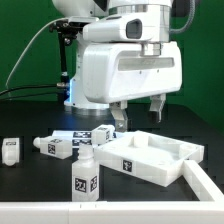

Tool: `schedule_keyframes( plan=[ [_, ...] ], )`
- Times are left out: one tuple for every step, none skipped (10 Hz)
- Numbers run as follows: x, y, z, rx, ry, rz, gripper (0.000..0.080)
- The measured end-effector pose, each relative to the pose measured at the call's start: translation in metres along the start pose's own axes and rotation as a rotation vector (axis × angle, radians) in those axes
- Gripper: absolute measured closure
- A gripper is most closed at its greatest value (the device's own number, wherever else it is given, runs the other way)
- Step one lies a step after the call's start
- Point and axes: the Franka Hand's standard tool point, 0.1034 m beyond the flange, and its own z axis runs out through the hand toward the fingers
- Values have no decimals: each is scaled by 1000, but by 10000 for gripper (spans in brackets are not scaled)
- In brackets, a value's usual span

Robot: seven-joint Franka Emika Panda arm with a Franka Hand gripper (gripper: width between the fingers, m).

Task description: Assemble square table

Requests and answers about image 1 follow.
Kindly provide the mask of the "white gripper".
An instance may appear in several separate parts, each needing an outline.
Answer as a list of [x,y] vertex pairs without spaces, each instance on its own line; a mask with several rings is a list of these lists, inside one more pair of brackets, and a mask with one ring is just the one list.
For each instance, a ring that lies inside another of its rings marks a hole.
[[160,123],[166,101],[163,93],[178,91],[182,84],[180,50],[176,42],[150,44],[146,55],[137,43],[91,44],[83,55],[82,82],[90,102],[111,103],[118,132],[128,128],[123,100],[151,96],[150,115]]

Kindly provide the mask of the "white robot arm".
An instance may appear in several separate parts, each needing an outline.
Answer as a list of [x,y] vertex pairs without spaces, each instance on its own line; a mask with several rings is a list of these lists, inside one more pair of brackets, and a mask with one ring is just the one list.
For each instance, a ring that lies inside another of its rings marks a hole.
[[129,100],[148,97],[161,120],[166,95],[182,84],[181,53],[172,34],[191,25],[200,0],[52,0],[60,49],[78,41],[76,74],[65,105],[78,114],[111,113],[128,129]]

